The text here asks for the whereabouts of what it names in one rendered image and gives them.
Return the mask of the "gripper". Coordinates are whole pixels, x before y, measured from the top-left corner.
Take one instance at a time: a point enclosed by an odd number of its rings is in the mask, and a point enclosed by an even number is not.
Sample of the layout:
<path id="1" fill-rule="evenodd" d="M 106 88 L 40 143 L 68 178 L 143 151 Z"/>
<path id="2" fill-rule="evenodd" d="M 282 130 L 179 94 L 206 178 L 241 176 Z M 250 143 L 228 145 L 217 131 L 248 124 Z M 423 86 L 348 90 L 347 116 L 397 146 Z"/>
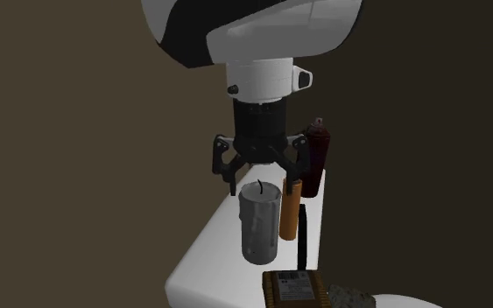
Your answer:
<path id="1" fill-rule="evenodd" d="M 305 135 L 287 137 L 286 98 L 267 103 L 249 103 L 233 100 L 234 139 L 216 135 L 213 141 L 212 173 L 221 175 L 229 184 L 229 194 L 236 196 L 236 172 L 245 164 L 277 163 L 286 172 L 286 195 L 292 195 L 293 182 L 310 170 L 309 143 Z M 222 155 L 231 148 L 236 151 L 229 163 Z M 285 157 L 288 144 L 299 154 L 294 163 Z"/>

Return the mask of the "grey candle with black wick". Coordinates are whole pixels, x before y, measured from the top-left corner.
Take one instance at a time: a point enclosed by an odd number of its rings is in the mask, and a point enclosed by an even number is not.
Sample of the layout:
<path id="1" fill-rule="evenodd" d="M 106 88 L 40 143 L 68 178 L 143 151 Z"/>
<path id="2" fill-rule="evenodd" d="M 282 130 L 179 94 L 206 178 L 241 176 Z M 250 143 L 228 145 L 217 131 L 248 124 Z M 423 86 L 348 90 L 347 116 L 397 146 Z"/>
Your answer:
<path id="1" fill-rule="evenodd" d="M 271 263 L 278 253 L 278 227 L 282 193 L 272 183 L 245 184 L 238 195 L 241 248 L 246 261 Z"/>

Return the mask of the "orange cylinder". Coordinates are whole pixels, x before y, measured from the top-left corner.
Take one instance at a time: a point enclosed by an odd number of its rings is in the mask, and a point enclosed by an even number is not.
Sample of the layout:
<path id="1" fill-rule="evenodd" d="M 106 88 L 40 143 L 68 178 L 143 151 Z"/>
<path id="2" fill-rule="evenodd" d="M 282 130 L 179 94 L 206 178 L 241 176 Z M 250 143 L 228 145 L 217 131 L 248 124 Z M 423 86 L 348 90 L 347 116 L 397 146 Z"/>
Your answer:
<path id="1" fill-rule="evenodd" d="M 279 237 L 285 241 L 296 238 L 302 181 L 297 179 L 290 184 L 283 180 L 283 193 L 280 209 Z"/>

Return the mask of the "dark red spray bottle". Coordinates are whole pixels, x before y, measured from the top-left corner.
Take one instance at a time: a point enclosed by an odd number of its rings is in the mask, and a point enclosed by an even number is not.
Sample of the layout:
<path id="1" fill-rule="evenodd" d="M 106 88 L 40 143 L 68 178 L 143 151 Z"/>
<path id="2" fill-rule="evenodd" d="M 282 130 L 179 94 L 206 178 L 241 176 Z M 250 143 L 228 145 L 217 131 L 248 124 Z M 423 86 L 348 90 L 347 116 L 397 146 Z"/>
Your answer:
<path id="1" fill-rule="evenodd" d="M 301 176 L 303 186 L 301 196 L 314 198 L 320 189 L 321 176 L 324 171 L 331 134 L 323 124 L 321 117 L 316 117 L 306 128 L 305 137 L 309 143 L 310 170 Z"/>

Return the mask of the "black upright stick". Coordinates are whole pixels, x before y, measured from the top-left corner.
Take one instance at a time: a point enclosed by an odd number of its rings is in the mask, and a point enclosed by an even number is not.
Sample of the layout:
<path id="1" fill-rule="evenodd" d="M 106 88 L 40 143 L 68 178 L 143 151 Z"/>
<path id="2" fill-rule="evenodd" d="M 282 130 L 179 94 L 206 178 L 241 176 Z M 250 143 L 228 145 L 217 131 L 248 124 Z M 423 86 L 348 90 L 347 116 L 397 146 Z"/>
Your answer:
<path id="1" fill-rule="evenodd" d="M 306 270 L 307 264 L 307 215 L 306 205 L 299 205 L 297 270 Z"/>

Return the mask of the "brown box with pale label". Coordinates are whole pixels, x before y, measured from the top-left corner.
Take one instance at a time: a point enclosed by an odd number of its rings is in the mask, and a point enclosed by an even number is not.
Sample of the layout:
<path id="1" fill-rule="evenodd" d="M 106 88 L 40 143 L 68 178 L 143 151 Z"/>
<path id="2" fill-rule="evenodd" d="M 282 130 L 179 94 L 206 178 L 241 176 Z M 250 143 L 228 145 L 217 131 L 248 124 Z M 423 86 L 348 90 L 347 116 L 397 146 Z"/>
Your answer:
<path id="1" fill-rule="evenodd" d="M 332 308 L 317 270 L 273 270 L 262 274 L 265 308 Z"/>

